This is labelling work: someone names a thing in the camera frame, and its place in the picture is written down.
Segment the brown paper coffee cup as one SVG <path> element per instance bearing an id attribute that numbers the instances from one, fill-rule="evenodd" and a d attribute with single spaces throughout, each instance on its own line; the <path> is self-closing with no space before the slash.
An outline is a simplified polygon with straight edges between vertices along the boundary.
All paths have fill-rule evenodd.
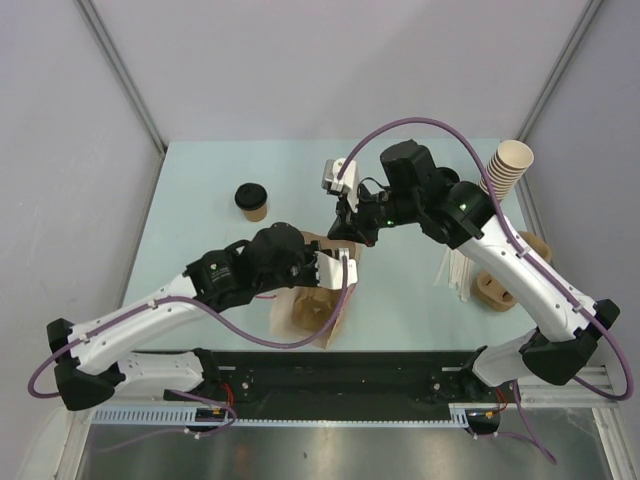
<path id="1" fill-rule="evenodd" d="M 267 203 L 261 204 L 259 207 L 243 209 L 244 217 L 250 222 L 260 222 L 267 216 L 268 206 Z"/>

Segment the pink and beige paper bag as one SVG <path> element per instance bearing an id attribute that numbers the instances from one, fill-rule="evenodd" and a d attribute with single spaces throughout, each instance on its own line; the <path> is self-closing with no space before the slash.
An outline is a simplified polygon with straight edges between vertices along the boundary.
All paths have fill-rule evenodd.
<path id="1" fill-rule="evenodd" d="M 362 246 L 357 243 L 329 240 L 306 231 L 301 233 L 306 243 L 318 241 L 321 249 L 347 248 L 350 259 L 354 259 L 356 264 L 360 260 Z M 300 341 L 317 333 L 330 319 L 340 297 L 340 288 L 339 284 L 338 290 L 307 287 L 278 290 L 270 311 L 270 333 L 279 339 L 277 341 L 287 343 Z M 336 322 L 310 345 L 326 350 L 339 336 L 342 324 L 346 322 L 350 296 L 355 288 L 355 285 L 349 287 Z"/>

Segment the black plastic cup lid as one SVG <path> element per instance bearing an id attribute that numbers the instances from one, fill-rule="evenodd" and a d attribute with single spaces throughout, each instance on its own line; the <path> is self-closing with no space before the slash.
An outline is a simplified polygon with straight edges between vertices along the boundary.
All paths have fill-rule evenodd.
<path id="1" fill-rule="evenodd" d="M 266 189 L 257 183 L 244 183 L 240 185 L 235 194 L 234 202 L 243 211 L 255 211 L 262 208 L 268 200 Z"/>

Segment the brown cardboard cup carrier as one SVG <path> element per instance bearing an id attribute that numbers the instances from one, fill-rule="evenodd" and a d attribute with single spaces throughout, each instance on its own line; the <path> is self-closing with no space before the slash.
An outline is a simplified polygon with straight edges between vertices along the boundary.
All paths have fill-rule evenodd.
<path id="1" fill-rule="evenodd" d="M 311 332 L 320 330 L 333 314 L 339 297 L 338 290 L 302 287 L 294 300 L 292 323 Z"/>

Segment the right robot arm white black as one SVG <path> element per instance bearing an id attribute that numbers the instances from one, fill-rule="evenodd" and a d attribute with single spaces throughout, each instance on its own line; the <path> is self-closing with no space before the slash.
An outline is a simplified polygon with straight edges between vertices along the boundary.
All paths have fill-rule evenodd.
<path id="1" fill-rule="evenodd" d="M 337 196 L 337 218 L 328 237 L 372 247 L 383 228 L 417 224 L 432 240 L 457 250 L 488 272 L 534 320 L 536 327 L 510 342 L 476 351 L 461 376 L 463 393 L 484 401 L 497 386 L 534 375 L 562 386 L 576 378 L 601 337 L 586 315 L 610 327 L 619 308 L 576 290 L 522 241 L 509 221 L 499 218 L 490 197 L 455 171 L 436 166 L 430 150 L 413 140 L 380 156 L 388 179 L 380 192 L 361 185 L 357 166 L 340 158 L 325 164 L 322 187 Z"/>

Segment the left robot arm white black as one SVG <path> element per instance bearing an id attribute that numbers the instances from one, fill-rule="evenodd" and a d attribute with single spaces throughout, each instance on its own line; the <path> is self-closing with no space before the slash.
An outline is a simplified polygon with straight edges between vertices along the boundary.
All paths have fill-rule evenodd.
<path id="1" fill-rule="evenodd" d="M 205 253 L 167 285 L 129 307 L 85 323 L 51 321 L 47 339 L 58 356 L 54 377 L 65 407 L 81 411 L 112 398 L 128 380 L 119 361 L 195 320 L 201 311 L 221 314 L 263 293 L 318 286 L 323 258 L 319 241 L 307 241 L 297 228 L 276 223 L 250 240 Z"/>

